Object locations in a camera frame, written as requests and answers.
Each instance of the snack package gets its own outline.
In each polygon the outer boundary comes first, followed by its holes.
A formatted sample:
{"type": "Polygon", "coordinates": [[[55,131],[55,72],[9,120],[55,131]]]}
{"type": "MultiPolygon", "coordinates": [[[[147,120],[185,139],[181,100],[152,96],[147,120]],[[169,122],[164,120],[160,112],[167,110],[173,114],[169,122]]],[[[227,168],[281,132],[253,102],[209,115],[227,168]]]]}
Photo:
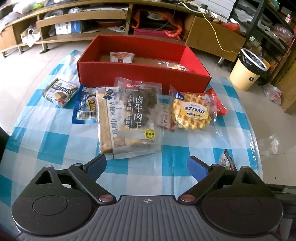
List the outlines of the snack package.
{"type": "Polygon", "coordinates": [[[110,62],[132,63],[134,55],[127,52],[110,53],[110,62]]]}
{"type": "Polygon", "coordinates": [[[96,88],[80,85],[73,110],[72,124],[96,123],[96,88]]]}
{"type": "Polygon", "coordinates": [[[163,128],[157,117],[162,85],[120,77],[115,85],[97,90],[100,153],[121,159],[161,151],[163,128]]]}
{"type": "Polygon", "coordinates": [[[222,102],[219,100],[216,92],[212,87],[209,88],[205,93],[214,96],[214,99],[217,102],[217,115],[226,115],[228,113],[228,110],[226,110],[222,102]]]}
{"type": "Polygon", "coordinates": [[[63,108],[76,94],[77,90],[78,87],[76,85],[56,78],[41,94],[48,101],[63,108]]]}
{"type": "Polygon", "coordinates": [[[167,62],[167,61],[158,61],[157,63],[159,64],[160,67],[166,67],[166,68],[170,68],[170,69],[178,69],[178,70],[187,71],[187,69],[183,65],[180,65],[180,64],[171,63],[171,62],[167,62]]]}
{"type": "Polygon", "coordinates": [[[222,152],[218,164],[225,167],[226,170],[237,171],[237,168],[235,167],[235,164],[231,156],[229,155],[227,149],[225,149],[224,152],[222,152]]]}
{"type": "Polygon", "coordinates": [[[158,124],[165,130],[170,130],[171,126],[171,111],[170,105],[166,103],[160,103],[160,113],[158,115],[158,124]]]}
{"type": "Polygon", "coordinates": [[[175,126],[199,130],[217,119],[217,101],[208,93],[177,92],[170,86],[171,118],[175,126]]]}

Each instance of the blue checkered tablecloth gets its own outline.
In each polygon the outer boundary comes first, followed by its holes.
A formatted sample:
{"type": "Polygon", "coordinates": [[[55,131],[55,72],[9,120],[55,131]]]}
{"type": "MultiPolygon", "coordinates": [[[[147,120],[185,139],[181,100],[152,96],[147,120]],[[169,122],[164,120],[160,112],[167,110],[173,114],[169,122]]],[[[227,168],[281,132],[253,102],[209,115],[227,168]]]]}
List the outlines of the blue checkered tablecloth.
{"type": "MultiPolygon", "coordinates": [[[[98,155],[97,125],[71,123],[76,98],[59,108],[41,96],[56,77],[78,83],[76,62],[81,54],[74,50],[49,73],[24,107],[7,143],[0,164],[0,225],[12,233],[17,231],[11,206],[44,165],[67,169],[98,155]]],[[[210,165],[218,162],[226,148],[238,169],[251,166],[262,176],[255,135],[235,89],[226,78],[215,76],[209,87],[228,110],[227,115],[217,119],[220,136],[214,126],[197,132],[165,131],[162,152],[109,160],[97,182],[117,198],[168,194],[178,197],[196,183],[187,171],[187,158],[194,155],[210,165]]]]}

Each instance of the barcode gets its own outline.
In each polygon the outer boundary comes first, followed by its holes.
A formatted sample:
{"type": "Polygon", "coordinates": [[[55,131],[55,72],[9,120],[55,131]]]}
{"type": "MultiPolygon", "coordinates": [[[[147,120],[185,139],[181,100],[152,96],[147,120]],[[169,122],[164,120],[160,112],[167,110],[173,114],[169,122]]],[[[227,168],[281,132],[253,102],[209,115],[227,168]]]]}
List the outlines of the barcode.
{"type": "Polygon", "coordinates": [[[96,112],[81,111],[77,113],[77,120],[91,120],[96,119],[96,112]]]}

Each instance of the yellow label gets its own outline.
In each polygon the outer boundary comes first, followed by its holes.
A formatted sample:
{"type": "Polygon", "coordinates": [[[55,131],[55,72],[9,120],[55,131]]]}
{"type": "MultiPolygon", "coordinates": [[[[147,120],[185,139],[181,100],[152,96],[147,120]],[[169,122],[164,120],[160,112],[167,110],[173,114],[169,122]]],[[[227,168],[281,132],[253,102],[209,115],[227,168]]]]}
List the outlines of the yellow label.
{"type": "Polygon", "coordinates": [[[89,108],[91,111],[96,111],[96,100],[95,99],[89,99],[87,100],[89,102],[89,108]]]}
{"type": "Polygon", "coordinates": [[[194,103],[194,102],[182,102],[181,113],[190,118],[194,118],[198,120],[208,119],[209,117],[207,108],[201,104],[194,103]]]}
{"type": "Polygon", "coordinates": [[[152,129],[147,129],[145,130],[144,135],[147,139],[152,140],[155,137],[155,132],[152,129]]]}

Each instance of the wooden tv cabinet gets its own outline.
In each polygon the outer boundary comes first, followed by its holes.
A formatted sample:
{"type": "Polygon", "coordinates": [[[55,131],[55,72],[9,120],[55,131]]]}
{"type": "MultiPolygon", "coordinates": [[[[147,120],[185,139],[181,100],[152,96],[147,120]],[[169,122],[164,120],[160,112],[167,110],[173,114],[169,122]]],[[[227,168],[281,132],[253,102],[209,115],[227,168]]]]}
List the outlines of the wooden tv cabinet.
{"type": "Polygon", "coordinates": [[[234,61],[237,57],[236,53],[240,52],[245,38],[235,32],[232,32],[220,25],[212,23],[214,29],[217,32],[218,39],[221,43],[222,48],[235,53],[228,53],[222,51],[216,40],[215,33],[210,24],[204,19],[202,14],[194,13],[187,8],[166,2],[151,1],[151,0],[78,0],[67,3],[59,3],[43,7],[37,11],[31,12],[20,19],[17,19],[5,26],[5,29],[0,33],[0,53],[4,56],[6,52],[13,48],[18,48],[22,53],[22,47],[26,46],[22,43],[20,34],[29,26],[36,23],[40,33],[41,39],[36,44],[42,44],[44,51],[47,51],[48,43],[57,42],[70,42],[80,40],[93,40],[98,34],[124,34],[130,33],[130,26],[128,23],[131,21],[131,14],[136,8],[165,8],[176,10],[176,13],[184,16],[182,41],[174,39],[162,38],[166,41],[178,42],[180,44],[187,45],[192,48],[203,50],[205,52],[217,55],[221,58],[234,61]],[[49,11],[58,9],[69,9],[73,7],[87,7],[90,4],[126,4],[128,11],[111,11],[111,10],[100,10],[100,11],[89,11],[89,12],[78,12],[71,14],[64,14],[49,19],[43,19],[45,14],[49,11]],[[56,23],[62,23],[66,21],[75,20],[89,20],[89,19],[122,19],[126,21],[126,29],[124,33],[118,33],[109,29],[101,29],[95,33],[71,33],[55,35],[50,37],[48,31],[51,25],[56,23]]]}

